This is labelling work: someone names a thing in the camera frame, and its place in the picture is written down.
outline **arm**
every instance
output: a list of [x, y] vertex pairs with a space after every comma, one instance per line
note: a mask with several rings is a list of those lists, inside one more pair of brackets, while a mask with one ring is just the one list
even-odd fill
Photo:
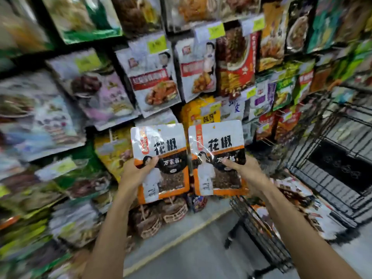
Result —
[[153, 158], [142, 169], [135, 167], [133, 159], [124, 164], [119, 190], [99, 232], [83, 279], [123, 278], [129, 208], [136, 198], [138, 186], [157, 161], [157, 157]]
[[301, 279], [360, 279], [360, 276], [324, 241], [305, 218], [284, 197], [266, 175], [258, 162], [246, 155], [245, 165], [222, 161], [238, 171], [260, 197], [269, 211], [281, 239], [291, 253]]

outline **gray floor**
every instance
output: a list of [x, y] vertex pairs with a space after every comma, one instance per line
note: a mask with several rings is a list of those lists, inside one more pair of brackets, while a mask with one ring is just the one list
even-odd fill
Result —
[[[214, 221], [189, 239], [171, 248], [126, 279], [240, 279], [247, 278], [254, 269], [268, 265], [251, 239], [241, 229], [230, 249], [223, 243], [228, 231], [237, 222], [234, 212]], [[361, 236], [350, 244], [334, 249], [360, 274], [372, 278], [369, 264], [372, 258], [372, 225], [361, 230]], [[295, 270], [282, 274], [274, 270], [265, 279], [299, 278]]]

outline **yellow floor line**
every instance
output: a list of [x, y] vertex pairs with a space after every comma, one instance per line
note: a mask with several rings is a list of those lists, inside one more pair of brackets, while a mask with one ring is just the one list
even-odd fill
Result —
[[211, 218], [209, 218], [207, 221], [205, 221], [204, 223], [194, 227], [193, 229], [187, 231], [186, 233], [180, 235], [177, 239], [173, 240], [172, 242], [166, 244], [165, 246], [161, 247], [160, 249], [158, 249], [157, 251], [155, 251], [154, 253], [152, 253], [151, 255], [145, 257], [144, 259], [140, 260], [139, 262], [137, 262], [136, 264], [134, 264], [133, 266], [129, 267], [129, 268], [126, 268], [124, 269], [124, 272], [123, 272], [123, 277], [135, 272], [136, 270], [138, 270], [139, 268], [143, 267], [144, 265], [146, 265], [147, 263], [149, 263], [150, 261], [152, 261], [153, 259], [155, 259], [156, 257], [158, 257], [159, 255], [161, 255], [162, 253], [164, 253], [165, 251], [169, 250], [170, 248], [178, 245], [179, 243], [181, 243], [182, 241], [184, 241], [185, 239], [189, 238], [191, 235], [195, 234], [196, 232], [202, 230], [204, 227], [206, 227], [208, 224], [210, 224], [211, 222], [215, 221], [217, 218], [221, 217], [222, 215], [224, 215], [225, 213], [229, 212], [231, 210], [231, 207], [228, 207], [226, 208], [225, 210], [223, 211], [220, 211], [219, 213], [216, 213], [214, 215], [211, 216]]

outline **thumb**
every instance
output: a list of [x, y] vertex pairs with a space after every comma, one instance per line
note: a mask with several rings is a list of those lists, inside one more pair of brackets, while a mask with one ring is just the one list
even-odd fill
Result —
[[235, 162], [233, 162], [232, 160], [227, 159], [227, 158], [223, 158], [223, 159], [221, 160], [221, 162], [222, 162], [225, 166], [227, 166], [227, 167], [229, 167], [229, 168], [232, 168], [232, 169], [235, 169], [236, 171], [239, 171], [239, 169], [240, 169], [240, 167], [241, 167], [240, 164], [237, 164], [237, 163], [235, 163]]
[[145, 167], [143, 167], [141, 170], [141, 173], [147, 175], [150, 173], [151, 169], [153, 169], [156, 164], [158, 163], [158, 160], [159, 160], [159, 157], [158, 156], [155, 156], [151, 159], [151, 161], [148, 163], [148, 165], [146, 165]]

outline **hand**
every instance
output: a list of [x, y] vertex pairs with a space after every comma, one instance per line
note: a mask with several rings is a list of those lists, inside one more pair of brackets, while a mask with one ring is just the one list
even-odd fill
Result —
[[237, 164], [230, 159], [222, 159], [225, 166], [235, 169], [244, 180], [254, 196], [262, 197], [263, 190], [271, 186], [269, 178], [263, 173], [257, 160], [245, 155], [245, 164]]
[[132, 158], [127, 160], [123, 165], [123, 174], [116, 197], [130, 206], [136, 199], [138, 186], [142, 184], [145, 177], [156, 166], [158, 160], [159, 157], [153, 157], [149, 164], [142, 169], [138, 169], [134, 165]]

